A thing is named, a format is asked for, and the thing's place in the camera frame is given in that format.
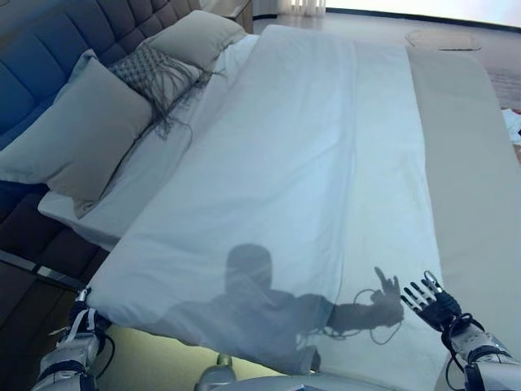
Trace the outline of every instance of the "gray pillow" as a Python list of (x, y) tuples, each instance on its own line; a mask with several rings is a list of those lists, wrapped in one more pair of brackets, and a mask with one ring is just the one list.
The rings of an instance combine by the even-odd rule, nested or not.
[(0, 180), (46, 183), (72, 197), (81, 217), (101, 197), (125, 153), (151, 121), (151, 105), (96, 59), (0, 152)]
[(150, 38), (148, 43), (183, 63), (211, 71), (219, 54), (246, 35), (244, 29), (231, 20), (205, 11), (192, 11)]
[(163, 136), (169, 133), (173, 125), (169, 113), (202, 73), (147, 44), (108, 69), (147, 98), (154, 110), (153, 121), (159, 123), (158, 131)]

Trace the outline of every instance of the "robot finger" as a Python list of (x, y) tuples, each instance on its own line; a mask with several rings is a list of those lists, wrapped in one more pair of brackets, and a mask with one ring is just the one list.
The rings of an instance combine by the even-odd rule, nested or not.
[(434, 288), (435, 292), (437, 292), (437, 293), (442, 293), (443, 292), (443, 288), (438, 283), (438, 280), (436, 279), (436, 277), (429, 270), (425, 270), (423, 275), (425, 276), (425, 280), (429, 283), (429, 285), (432, 285), (432, 287)]
[(416, 304), (413, 304), (407, 297), (401, 295), (401, 300), (414, 312), (418, 313), (422, 311), (422, 308)]
[(416, 283), (410, 283), (411, 286), (418, 291), (418, 293), (423, 297), (423, 300), (427, 302), (427, 304), (431, 304), (434, 302), (434, 299), (427, 292), (424, 292)]
[(430, 293), (433, 295), (437, 294), (438, 291), (436, 290), (436, 287), (432, 284), (430, 284), (426, 279), (422, 279), (422, 284), (425, 285), (425, 288), (428, 289)]
[(427, 307), (427, 304), (425, 303), (425, 301), (423, 301), (422, 299), (418, 298), (416, 295), (414, 295), (414, 293), (408, 289), (408, 288), (404, 288), (404, 291), (405, 293), (407, 293), (411, 299), (413, 299), (413, 302), (418, 305), (421, 309)]

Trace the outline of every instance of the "white duvet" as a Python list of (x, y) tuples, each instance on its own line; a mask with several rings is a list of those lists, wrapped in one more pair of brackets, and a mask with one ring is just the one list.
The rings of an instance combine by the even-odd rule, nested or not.
[[(285, 373), (322, 362), (389, 388), (433, 389), (438, 336), (386, 281), (426, 268), (440, 275), (405, 49), (273, 26), (93, 277), (89, 305)], [(373, 342), (397, 327), (386, 345)], [(410, 371), (420, 351), (428, 366)]]

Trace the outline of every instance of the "nightstand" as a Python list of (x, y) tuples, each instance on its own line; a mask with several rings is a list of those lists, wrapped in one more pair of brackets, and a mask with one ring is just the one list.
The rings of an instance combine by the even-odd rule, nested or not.
[(233, 20), (248, 34), (253, 34), (252, 0), (212, 0), (205, 9)]

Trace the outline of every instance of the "rug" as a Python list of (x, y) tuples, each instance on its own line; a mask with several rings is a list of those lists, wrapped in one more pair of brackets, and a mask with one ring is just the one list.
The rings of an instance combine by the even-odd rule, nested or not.
[(478, 51), (479, 41), (469, 33), (446, 30), (414, 30), (405, 35), (412, 46), (438, 49), (439, 51)]
[(502, 108), (521, 108), (521, 70), (486, 68)]

